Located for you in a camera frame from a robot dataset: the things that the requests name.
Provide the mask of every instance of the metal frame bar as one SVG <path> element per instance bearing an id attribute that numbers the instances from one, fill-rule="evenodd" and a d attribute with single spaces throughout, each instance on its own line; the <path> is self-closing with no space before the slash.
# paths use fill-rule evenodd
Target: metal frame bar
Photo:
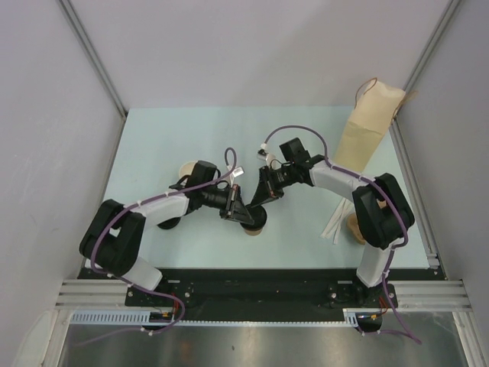
<path id="1" fill-rule="evenodd" d="M 450 0 L 449 3 L 446 5 L 443 14 L 439 19 L 438 24 L 435 26 L 435 29 L 429 36 L 428 42 L 423 48 L 423 51 L 421 52 L 421 55 L 419 56 L 419 59 L 417 60 L 413 71 L 411 72 L 409 78 L 407 78 L 407 82 L 404 85 L 404 90 L 406 91 L 406 93 L 413 91 L 413 89 L 415 88 L 419 77 L 421 76 L 424 69 L 426 68 L 426 65 L 435 53 L 440 40 L 445 35 L 447 29 L 455 19 L 455 16 L 457 15 L 460 7 L 464 2 L 465 0 Z"/>
<path id="2" fill-rule="evenodd" d="M 453 313 L 453 318 L 469 367 L 487 367 L 486 361 L 489 361 L 489 358 L 487 357 L 487 350 L 481 344 L 481 336 L 474 313 L 456 312 Z"/>
<path id="3" fill-rule="evenodd" d="M 468 312 L 471 305 L 462 281 L 391 281 L 396 287 L 398 309 L 403 312 Z M 152 310 L 126 307 L 128 286 L 114 280 L 64 281 L 55 308 L 58 310 Z M 162 311 L 171 311 L 163 307 Z M 348 309 L 348 311 L 370 309 Z"/>
<path id="4" fill-rule="evenodd" d="M 438 24 L 435 26 L 435 29 L 430 35 L 426 46 L 423 48 L 423 52 L 419 56 L 419 59 L 417 60 L 416 65 L 413 68 L 413 71 L 411 72 L 404 86 L 404 90 L 406 90 L 407 93 L 412 92 L 416 87 L 416 84 L 421 77 L 424 69 L 428 65 L 428 62 L 431 60 L 433 54 L 439 46 L 441 39 L 448 30 L 450 24 L 453 22 L 456 14 L 459 12 L 464 2 L 465 0 L 450 0 L 450 2 L 445 7 L 442 17 L 439 19 Z M 442 266 L 442 264 L 440 263 L 440 260 L 438 258 L 439 251 L 436 247 L 435 236 L 433 235 L 432 227 L 429 224 L 428 216 L 426 214 L 426 208 L 423 204 L 423 200 L 419 191 L 419 185 L 414 174 L 413 165 L 411 164 L 411 161 L 409 159 L 406 144 L 400 132 L 397 119 L 394 119 L 390 131 L 393 138 L 394 149 L 396 150 L 397 157 L 400 162 L 401 171 L 403 173 L 404 180 L 406 181 L 408 194 L 414 202 L 413 209 L 415 211 L 416 218 L 418 219 L 418 226 L 420 227 L 420 233 L 423 237 L 423 244 L 425 246 L 426 255 L 428 257 L 428 263 L 431 268 L 437 268 L 440 265 Z"/>
<path id="5" fill-rule="evenodd" d="M 124 108 L 121 97 L 117 93 L 117 90 L 114 87 L 114 83 L 108 75 L 107 69 L 104 67 L 102 61 L 100 60 L 99 54 L 94 48 L 93 43 L 89 38 L 89 35 L 86 33 L 82 21 L 80 20 L 78 13 L 76 13 L 73 4 L 70 0 L 57 0 L 57 3 L 59 4 L 61 11 L 65 15 L 68 24 L 73 30 L 76 39 L 81 45 L 83 51 L 85 51 L 85 54 L 88 57 L 89 62 L 93 67 L 93 70 L 99 77 L 99 80 L 102 83 L 105 91 L 108 93 L 108 96 L 114 104 L 114 107 L 119 112 L 119 115 L 121 115 L 121 117 L 123 118 L 123 121 L 125 121 L 128 112 Z"/>
<path id="6" fill-rule="evenodd" d="M 41 364 L 42 367 L 57 367 L 63 353 L 63 346 L 66 334 L 68 333 L 68 328 L 70 327 L 73 311 L 59 310 L 57 312 L 58 314 L 54 323 L 53 332 L 51 333 L 49 345 L 47 346 L 47 351 L 44 355 L 44 361 Z"/>

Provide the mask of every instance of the light blue table surface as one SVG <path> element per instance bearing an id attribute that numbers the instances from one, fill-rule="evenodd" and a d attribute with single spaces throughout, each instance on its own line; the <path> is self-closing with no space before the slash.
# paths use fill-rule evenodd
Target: light blue table surface
<path id="1" fill-rule="evenodd" d="M 133 203 L 167 190 L 178 180 L 180 166 L 204 160 L 225 172 L 224 150 L 233 147 L 245 174 L 237 179 L 245 203 L 257 186 L 263 161 L 257 150 L 269 132 L 281 125 L 306 125 L 321 133 L 335 151 L 351 106 L 132 109 L 105 192 L 106 199 Z M 269 142 L 278 159 L 279 144 L 299 137 L 311 155 L 323 154 L 319 139 L 288 129 Z M 389 172 L 405 183 L 393 143 L 387 134 L 365 173 Z M 265 206 L 268 221 L 258 236 L 246 235 L 239 224 L 219 218 L 217 209 L 203 207 L 183 217 L 169 231 L 157 227 L 144 233 L 140 256 L 161 268 L 356 268 L 363 246 L 342 226 L 337 245 L 320 234 L 340 197 L 327 190 L 296 184 L 281 200 Z M 419 229 L 397 251 L 395 268 L 428 268 Z"/>

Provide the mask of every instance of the brown paper bag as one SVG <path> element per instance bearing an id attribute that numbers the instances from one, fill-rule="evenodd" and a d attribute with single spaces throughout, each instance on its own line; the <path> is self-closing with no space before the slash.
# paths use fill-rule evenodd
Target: brown paper bag
<path id="1" fill-rule="evenodd" d="M 402 89 L 388 86 L 377 78 L 368 82 L 358 102 L 355 96 L 355 108 L 333 158 L 336 164 L 357 172 L 365 169 L 406 96 Z"/>

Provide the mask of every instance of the metal floor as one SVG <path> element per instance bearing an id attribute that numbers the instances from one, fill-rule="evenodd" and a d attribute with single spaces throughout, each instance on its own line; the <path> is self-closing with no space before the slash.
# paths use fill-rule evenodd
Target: metal floor
<path id="1" fill-rule="evenodd" d="M 384 329 L 399 328 L 393 314 Z M 149 337 L 128 332 L 84 347 L 68 346 L 114 326 L 72 325 L 60 367 L 467 366 L 451 313 L 404 314 L 423 341 L 362 337 L 352 328 L 181 326 Z"/>

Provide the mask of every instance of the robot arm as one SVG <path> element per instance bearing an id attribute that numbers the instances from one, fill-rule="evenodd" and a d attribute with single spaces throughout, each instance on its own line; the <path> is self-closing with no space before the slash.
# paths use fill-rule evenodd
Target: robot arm
<path id="1" fill-rule="evenodd" d="M 388 206 L 383 209 L 379 207 L 378 201 L 383 200 L 382 196 L 370 184 L 328 167 L 324 156 L 310 157 L 298 138 L 282 144 L 280 150 L 287 162 L 278 169 L 268 166 L 260 168 L 260 180 L 251 207 L 281 198 L 284 187 L 295 183 L 331 190 L 352 201 L 358 226 L 367 242 L 357 277 L 365 287 L 379 285 L 390 249 L 401 243 L 403 237 L 392 210 Z M 267 152 L 261 150 L 258 155 L 266 160 Z M 414 215 L 395 177 L 383 174 L 371 180 L 389 196 L 405 227 L 411 227 Z"/>
<path id="2" fill-rule="evenodd" d="M 173 191 L 195 187 L 212 181 L 217 167 L 205 161 L 199 161 L 192 174 L 181 182 L 170 187 Z M 162 274 L 143 258 L 138 257 L 143 232 L 150 227 L 159 226 L 171 229 L 178 224 L 180 218 L 198 210 L 201 206 L 219 209 L 221 218 L 253 224 L 254 220 L 241 199 L 241 188 L 237 184 L 227 184 L 219 188 L 219 184 L 208 185 L 198 190 L 173 194 L 143 206 L 129 210 L 111 228 L 104 237 L 96 254 L 96 264 L 110 274 L 125 278 L 131 283 L 153 290 L 160 283 Z M 90 258 L 103 229 L 117 216 L 125 206 L 114 200 L 107 200 L 99 208 L 95 218 L 87 230 L 79 246 L 80 253 Z"/>

